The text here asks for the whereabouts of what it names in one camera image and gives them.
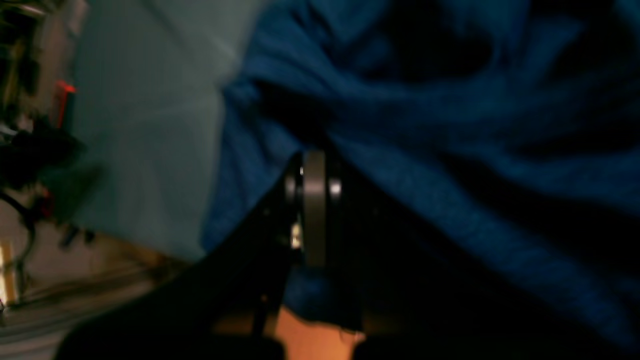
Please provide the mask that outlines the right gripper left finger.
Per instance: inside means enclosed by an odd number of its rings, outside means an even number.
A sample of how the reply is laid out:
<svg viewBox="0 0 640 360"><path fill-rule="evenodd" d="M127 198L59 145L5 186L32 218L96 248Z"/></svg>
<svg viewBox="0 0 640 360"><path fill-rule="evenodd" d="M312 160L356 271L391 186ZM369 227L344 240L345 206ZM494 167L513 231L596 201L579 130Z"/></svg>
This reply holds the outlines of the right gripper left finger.
<svg viewBox="0 0 640 360"><path fill-rule="evenodd" d="M57 360L283 360L267 334L293 267L329 264L327 165L297 153L218 248L174 280L87 321Z"/></svg>

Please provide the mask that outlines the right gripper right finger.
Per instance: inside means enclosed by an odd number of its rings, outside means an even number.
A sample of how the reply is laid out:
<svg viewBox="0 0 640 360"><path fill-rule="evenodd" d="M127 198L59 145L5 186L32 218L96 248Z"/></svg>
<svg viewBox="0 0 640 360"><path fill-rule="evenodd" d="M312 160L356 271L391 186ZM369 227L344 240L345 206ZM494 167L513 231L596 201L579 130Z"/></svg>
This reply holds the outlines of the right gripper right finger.
<svg viewBox="0 0 640 360"><path fill-rule="evenodd" d="M416 332L505 355L636 357L636 219L525 191L445 158L393 197L349 162L327 165L325 321Z"/></svg>

